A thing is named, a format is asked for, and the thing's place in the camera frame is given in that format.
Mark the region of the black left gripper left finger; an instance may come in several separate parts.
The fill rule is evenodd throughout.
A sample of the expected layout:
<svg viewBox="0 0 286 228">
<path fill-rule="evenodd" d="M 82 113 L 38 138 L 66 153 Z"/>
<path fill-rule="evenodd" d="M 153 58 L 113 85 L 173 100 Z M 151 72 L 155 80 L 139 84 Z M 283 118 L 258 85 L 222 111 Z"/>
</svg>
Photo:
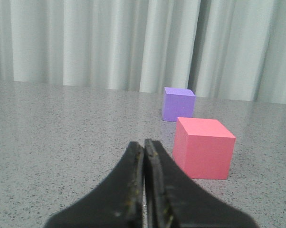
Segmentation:
<svg viewBox="0 0 286 228">
<path fill-rule="evenodd" d="M 88 195 L 52 216 L 47 228 L 141 228 L 143 147 L 130 142 L 110 174 Z"/>
</svg>

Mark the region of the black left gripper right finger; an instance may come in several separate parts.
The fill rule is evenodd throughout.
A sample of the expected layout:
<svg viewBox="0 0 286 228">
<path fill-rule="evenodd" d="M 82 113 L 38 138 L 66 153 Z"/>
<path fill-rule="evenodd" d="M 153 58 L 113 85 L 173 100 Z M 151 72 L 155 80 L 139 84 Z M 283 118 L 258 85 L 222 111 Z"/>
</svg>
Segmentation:
<svg viewBox="0 0 286 228">
<path fill-rule="evenodd" d="M 192 181 L 159 141 L 145 140 L 144 152 L 148 227 L 258 227 L 251 216 L 222 202 Z"/>
</svg>

